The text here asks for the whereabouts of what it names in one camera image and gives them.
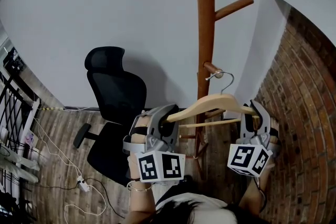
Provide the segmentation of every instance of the extension cord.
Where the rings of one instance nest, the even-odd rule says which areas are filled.
[[[90,191],[89,185],[85,182],[84,178],[82,176],[79,176],[77,178],[77,182],[79,183],[79,188],[86,193]]]
[[[83,179],[83,176],[82,176],[82,173],[81,173],[81,171],[80,171],[80,169],[64,154],[64,152],[62,151],[62,150],[60,150],[60,148],[50,139],[50,137],[48,136],[48,134],[46,133],[46,131],[42,128],[42,126],[40,125],[40,123],[38,122],[38,119],[36,119],[36,118],[34,118],[34,120],[36,121],[36,123],[38,124],[38,130],[37,130],[37,132],[38,132],[38,134],[39,134],[39,137],[40,137],[40,139],[46,144],[46,146],[47,146],[47,149],[48,149],[48,152],[50,153],[50,155],[56,155],[56,156],[58,156],[60,159],[61,159],[61,161],[65,164],[65,165],[67,165],[67,166],[73,166],[74,168],[76,168],[76,173],[77,173],[77,182],[79,182],[79,187],[83,190],[83,191],[85,191],[85,192],[88,192],[88,191],[90,191],[90,188],[89,187],[91,187],[91,188],[93,188],[93,189],[95,189],[98,193],[99,193],[99,195],[101,196],[101,198],[103,199],[103,201],[104,201],[104,203],[105,203],[105,208],[102,210],[102,212],[101,213],[98,213],[98,214],[95,214],[95,213],[91,213],[91,212],[87,212],[87,211],[84,211],[83,209],[81,209],[80,207],[78,207],[77,205],[74,205],[74,204],[69,204],[69,205],[65,205],[64,206],[64,219],[65,219],[65,222],[66,222],[66,224],[69,224],[68,223],[68,220],[67,220],[67,217],[66,217],[66,208],[67,207],[70,207],[70,206],[73,206],[73,207],[76,207],[78,210],[80,210],[80,211],[82,211],[84,214],[88,214],[88,215],[93,215],[93,216],[100,216],[101,214],[103,214],[104,212],[105,212],[105,210],[106,210],[106,208],[107,208],[107,204],[106,204],[106,201],[105,201],[105,198],[104,198],[104,196],[103,196],[103,194],[99,191],[99,190],[97,190],[95,187],[93,187],[92,185],[88,185],[86,182],[85,182],[85,180]],[[68,162],[69,162],[69,164],[67,164],[63,159],[62,159],[62,157],[59,155],[59,154],[56,154],[56,153],[51,153],[50,152],[50,149],[49,149],[49,147],[48,147],[48,144],[47,144],[47,142],[46,141],[44,141],[43,140],[43,138],[42,138],[42,136],[41,136],[41,133],[40,133],[40,130],[39,129],[42,129],[43,130],[43,132],[44,132],[44,134],[45,134],[45,136],[51,141],[51,143],[57,148],[57,150],[58,151],[60,151],[61,153],[62,153],[62,155],[68,160]]]

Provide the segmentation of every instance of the mesh chair back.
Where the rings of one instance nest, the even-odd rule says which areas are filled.
[[[100,113],[108,121],[131,125],[146,101],[146,85],[138,76],[122,67],[125,50],[99,47],[89,52],[85,68]]]

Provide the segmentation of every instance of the chair seat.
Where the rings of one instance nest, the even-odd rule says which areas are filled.
[[[130,181],[126,177],[129,168],[128,155],[122,152],[122,140],[128,132],[129,128],[123,125],[106,123],[87,159],[94,169],[123,186]]]

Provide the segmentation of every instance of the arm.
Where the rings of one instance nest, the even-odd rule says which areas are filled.
[[[264,169],[263,173],[260,175],[259,182],[260,188],[265,192],[267,180],[269,177],[270,169]],[[256,186],[254,180],[251,180],[248,185],[247,190],[245,191],[242,199],[240,200],[239,207],[249,211],[251,214],[258,216],[259,211],[262,207],[263,197],[260,194],[259,189]]]
[[[136,126],[146,126],[148,120],[149,120],[148,116],[140,118]],[[145,136],[141,134],[133,134],[132,143],[144,144]],[[129,157],[129,166],[130,166],[131,178],[133,179],[140,178],[137,159],[133,153],[131,153],[131,156]],[[133,182],[132,186],[137,189],[147,189],[151,186],[151,184],[142,182]],[[134,189],[131,189],[130,213],[127,215],[123,223],[124,224],[140,223],[143,219],[149,217],[154,212],[155,212],[155,201],[152,190],[150,189],[148,191],[136,191]]]

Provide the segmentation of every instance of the black office chair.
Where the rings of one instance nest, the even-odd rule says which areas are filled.
[[[99,135],[89,132],[84,124],[76,135],[74,146],[79,148],[84,138],[96,140],[88,163],[98,172],[126,186],[127,155],[122,152],[122,140],[141,113],[146,101],[146,85],[138,76],[122,67],[125,50],[119,47],[100,47],[89,52],[85,68],[102,117],[108,121]]]

